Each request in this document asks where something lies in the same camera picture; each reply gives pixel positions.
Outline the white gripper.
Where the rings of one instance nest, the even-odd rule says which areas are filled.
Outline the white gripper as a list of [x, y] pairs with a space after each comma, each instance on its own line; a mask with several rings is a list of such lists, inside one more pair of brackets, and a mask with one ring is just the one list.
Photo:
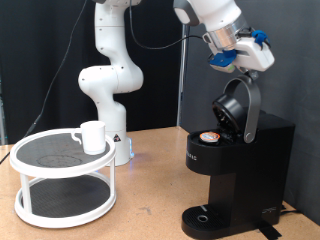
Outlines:
[[254, 38], [241, 38], [235, 45], [236, 58], [233, 64], [238, 68], [248, 69], [245, 75], [253, 80], [259, 78], [259, 73], [266, 71], [274, 64], [274, 56], [266, 43], [259, 45]]

